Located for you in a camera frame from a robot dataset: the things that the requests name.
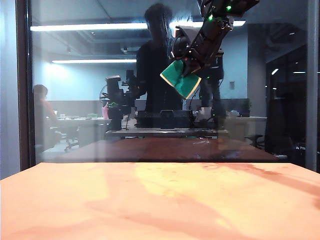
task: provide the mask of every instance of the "glass window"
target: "glass window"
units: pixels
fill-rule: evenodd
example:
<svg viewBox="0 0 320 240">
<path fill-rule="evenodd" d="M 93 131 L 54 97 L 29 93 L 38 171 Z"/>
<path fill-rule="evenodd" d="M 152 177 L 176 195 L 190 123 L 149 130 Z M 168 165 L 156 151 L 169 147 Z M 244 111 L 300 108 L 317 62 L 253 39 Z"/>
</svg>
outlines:
<svg viewBox="0 0 320 240">
<path fill-rule="evenodd" d="M 231 19 L 203 18 L 196 0 L 31 0 L 31 9 L 36 163 L 305 166 L 307 4 L 260 1 L 234 17 L 221 49 L 213 23 Z M 179 34 L 189 38 L 177 44 Z M 206 67 L 183 52 L 193 38 L 201 56 L 216 47 Z"/>
</svg>

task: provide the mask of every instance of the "person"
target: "person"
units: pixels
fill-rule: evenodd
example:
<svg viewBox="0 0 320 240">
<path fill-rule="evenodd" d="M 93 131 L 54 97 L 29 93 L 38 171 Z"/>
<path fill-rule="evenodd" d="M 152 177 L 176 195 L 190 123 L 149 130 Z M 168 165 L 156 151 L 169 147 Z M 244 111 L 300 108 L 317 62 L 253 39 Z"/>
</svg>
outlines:
<svg viewBox="0 0 320 240">
<path fill-rule="evenodd" d="M 152 36 L 137 52 L 138 97 L 147 93 L 145 111 L 181 110 L 182 98 L 160 74 L 169 64 L 172 37 L 169 23 L 173 17 L 169 7 L 157 3 L 144 14 Z"/>
<path fill-rule="evenodd" d="M 58 119 L 51 104 L 46 100 L 48 89 L 38 84 L 33 87 L 35 145 L 43 152 L 59 142 L 61 134 L 51 127 L 58 125 Z"/>
<path fill-rule="evenodd" d="M 226 110 L 221 101 L 220 80 L 224 79 L 223 57 L 216 57 L 210 67 L 197 73 L 202 78 L 199 97 L 202 107 L 211 107 L 211 115 L 216 128 L 223 128 Z"/>
</svg>

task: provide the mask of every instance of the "green towel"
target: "green towel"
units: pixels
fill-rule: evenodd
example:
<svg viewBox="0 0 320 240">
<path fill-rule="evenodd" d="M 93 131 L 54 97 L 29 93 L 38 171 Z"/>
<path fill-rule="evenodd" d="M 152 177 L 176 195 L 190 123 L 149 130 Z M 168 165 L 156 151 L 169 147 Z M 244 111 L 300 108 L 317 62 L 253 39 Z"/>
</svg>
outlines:
<svg viewBox="0 0 320 240">
<path fill-rule="evenodd" d="M 174 61 L 170 64 L 160 76 L 185 99 L 188 99 L 197 89 L 201 77 L 194 74 L 182 76 L 184 62 L 182 60 Z"/>
</svg>

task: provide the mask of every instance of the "ceiling light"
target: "ceiling light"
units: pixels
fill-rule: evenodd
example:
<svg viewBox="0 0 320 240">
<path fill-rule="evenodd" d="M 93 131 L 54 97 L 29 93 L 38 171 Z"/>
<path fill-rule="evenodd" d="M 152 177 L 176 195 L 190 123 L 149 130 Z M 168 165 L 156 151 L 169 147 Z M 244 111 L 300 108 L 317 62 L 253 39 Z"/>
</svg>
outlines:
<svg viewBox="0 0 320 240">
<path fill-rule="evenodd" d="M 306 71 L 294 71 L 293 74 L 306 74 Z"/>
<path fill-rule="evenodd" d="M 243 26 L 246 21 L 234 21 L 234 27 Z M 177 25 L 190 26 L 201 28 L 202 21 L 175 21 L 170 23 L 171 28 Z M 30 30 L 33 32 L 55 32 L 55 31 L 92 31 L 92 30 L 146 30 L 148 26 L 144 22 L 140 23 L 106 23 L 106 24 L 76 24 L 76 25 L 46 25 L 46 26 L 31 26 Z"/>
<path fill-rule="evenodd" d="M 246 21 L 234 21 L 233 26 L 234 27 L 241 27 L 246 23 Z"/>
<path fill-rule="evenodd" d="M 146 23 L 107 23 L 107 24 L 77 24 L 77 25 L 47 25 L 32 26 L 33 32 L 52 32 L 52 31 L 80 31 L 80 30 L 139 30 L 148 29 Z"/>
<path fill-rule="evenodd" d="M 241 27 L 246 23 L 246 21 L 234 21 L 234 27 Z M 194 27 L 201 28 L 204 23 L 202 21 L 173 21 L 170 23 L 170 28 L 175 28 L 176 26 L 186 26 L 186 27 Z"/>
<path fill-rule="evenodd" d="M 53 64 L 130 64 L 136 59 L 90 59 L 90 60 L 53 60 Z"/>
<path fill-rule="evenodd" d="M 273 70 L 273 72 L 271 73 L 271 75 L 275 75 L 276 72 L 278 72 L 279 68 L 276 68 L 275 70 Z"/>
</svg>

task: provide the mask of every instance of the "seated woman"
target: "seated woman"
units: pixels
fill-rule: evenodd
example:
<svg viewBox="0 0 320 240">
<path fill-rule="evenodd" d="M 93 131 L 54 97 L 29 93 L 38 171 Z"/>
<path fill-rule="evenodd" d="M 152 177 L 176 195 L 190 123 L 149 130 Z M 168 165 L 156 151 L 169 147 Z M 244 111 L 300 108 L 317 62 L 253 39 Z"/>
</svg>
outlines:
<svg viewBox="0 0 320 240">
<path fill-rule="evenodd" d="M 61 134 L 51 128 L 58 125 L 58 119 L 46 100 L 47 93 L 44 85 L 33 87 L 35 145 L 39 152 L 53 148 L 61 139 Z"/>
</svg>

